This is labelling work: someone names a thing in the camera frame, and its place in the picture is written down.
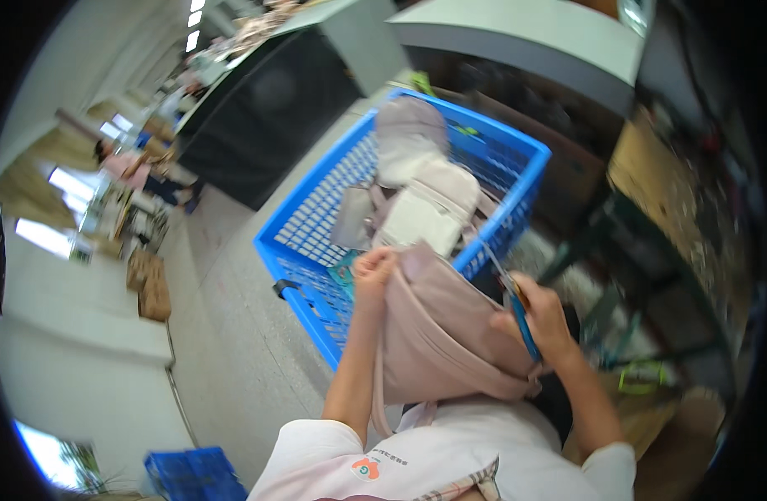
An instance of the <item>person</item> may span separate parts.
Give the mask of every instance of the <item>person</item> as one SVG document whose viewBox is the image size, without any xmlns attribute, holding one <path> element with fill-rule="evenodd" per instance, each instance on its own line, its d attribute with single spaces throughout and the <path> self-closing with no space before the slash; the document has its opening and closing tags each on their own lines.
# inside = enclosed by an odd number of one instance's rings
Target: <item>person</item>
<svg viewBox="0 0 767 501">
<path fill-rule="evenodd" d="M 151 157 L 147 152 L 137 155 L 124 152 L 116 155 L 113 145 L 106 141 L 97 141 L 94 155 L 99 164 L 113 179 L 119 180 L 134 190 L 158 195 L 169 205 L 185 208 L 185 203 L 179 202 L 175 192 L 192 191 L 193 185 L 184 186 L 170 180 L 153 167 L 165 162 L 170 153 L 160 157 Z"/>
<path fill-rule="evenodd" d="M 430 426 L 409 427 L 409 414 L 420 406 L 410 409 L 398 432 L 365 454 L 384 289 L 396 264 L 391 248 L 357 258 L 347 344 L 321 419 L 281 427 L 249 501 L 633 497 L 633 448 L 624 442 L 616 410 L 570 336 L 558 296 L 518 273 L 513 276 L 528 299 L 534 341 L 569 396 L 583 466 L 561 457 L 559 434 L 536 406 L 485 396 L 440 402 Z M 510 313 L 496 313 L 490 323 L 520 338 Z"/>
</svg>

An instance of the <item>blue plastic crate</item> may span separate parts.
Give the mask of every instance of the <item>blue plastic crate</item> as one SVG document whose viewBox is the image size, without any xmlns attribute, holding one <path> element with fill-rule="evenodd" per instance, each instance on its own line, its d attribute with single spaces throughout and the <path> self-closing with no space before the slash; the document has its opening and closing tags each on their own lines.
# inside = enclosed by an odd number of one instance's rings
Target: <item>blue plastic crate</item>
<svg viewBox="0 0 767 501">
<path fill-rule="evenodd" d="M 451 159 L 469 167 L 484 184 L 506 193 L 479 229 L 479 239 L 453 260 L 453 267 L 471 279 L 489 260 L 480 239 L 503 257 L 528 227 L 550 150 L 522 132 L 461 106 L 406 89 L 392 91 L 389 99 L 399 95 L 436 106 L 448 123 Z M 328 275 L 327 267 L 348 252 L 331 245 L 329 235 L 345 187 L 368 184 L 375 175 L 377 112 L 367 113 L 330 148 L 269 217 L 254 241 L 274 280 L 298 285 L 283 289 L 282 295 L 334 370 L 347 339 L 353 304 Z"/>
<path fill-rule="evenodd" d="M 170 501 L 244 501 L 248 496 L 221 447 L 150 452 L 144 467 Z"/>
</svg>

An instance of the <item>pink backpack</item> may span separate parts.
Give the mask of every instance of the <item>pink backpack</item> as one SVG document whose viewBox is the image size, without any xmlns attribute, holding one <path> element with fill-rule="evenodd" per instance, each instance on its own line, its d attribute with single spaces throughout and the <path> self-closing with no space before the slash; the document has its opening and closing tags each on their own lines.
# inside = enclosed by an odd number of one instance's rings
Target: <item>pink backpack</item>
<svg viewBox="0 0 767 501">
<path fill-rule="evenodd" d="M 541 391 L 537 378 L 546 368 L 521 339 L 489 327 L 503 307 L 427 244 L 400 252 L 386 302 L 372 389 L 371 421 L 380 436 L 392 435 L 387 405 L 478 393 L 513 400 Z"/>
</svg>

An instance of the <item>printed logo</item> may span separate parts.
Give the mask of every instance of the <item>printed logo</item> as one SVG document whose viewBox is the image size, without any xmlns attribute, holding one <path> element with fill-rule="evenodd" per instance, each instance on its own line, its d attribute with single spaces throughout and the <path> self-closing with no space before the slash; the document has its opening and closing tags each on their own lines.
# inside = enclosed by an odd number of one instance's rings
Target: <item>printed logo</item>
<svg viewBox="0 0 767 501">
<path fill-rule="evenodd" d="M 380 477 L 380 465 L 374 458 L 359 459 L 353 463 L 353 466 L 351 467 L 355 476 L 359 477 L 364 482 L 372 482 Z"/>
</svg>

